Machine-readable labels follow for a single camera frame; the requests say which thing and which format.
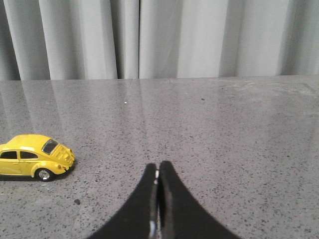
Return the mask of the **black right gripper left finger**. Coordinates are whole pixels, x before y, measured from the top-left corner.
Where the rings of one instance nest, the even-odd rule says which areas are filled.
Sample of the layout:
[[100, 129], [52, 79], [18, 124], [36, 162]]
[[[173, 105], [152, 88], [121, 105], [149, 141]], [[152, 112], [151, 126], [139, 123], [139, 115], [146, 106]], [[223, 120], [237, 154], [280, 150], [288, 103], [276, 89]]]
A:
[[123, 206], [91, 239], [155, 239], [158, 223], [158, 171], [146, 165], [141, 180]]

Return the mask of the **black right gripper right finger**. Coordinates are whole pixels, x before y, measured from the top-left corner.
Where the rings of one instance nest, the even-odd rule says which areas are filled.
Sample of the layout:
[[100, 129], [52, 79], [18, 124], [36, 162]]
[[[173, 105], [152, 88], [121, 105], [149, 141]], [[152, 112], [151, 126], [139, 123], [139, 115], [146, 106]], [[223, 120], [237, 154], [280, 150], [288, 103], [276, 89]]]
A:
[[173, 164], [159, 167], [159, 211], [163, 239], [237, 239], [185, 187]]

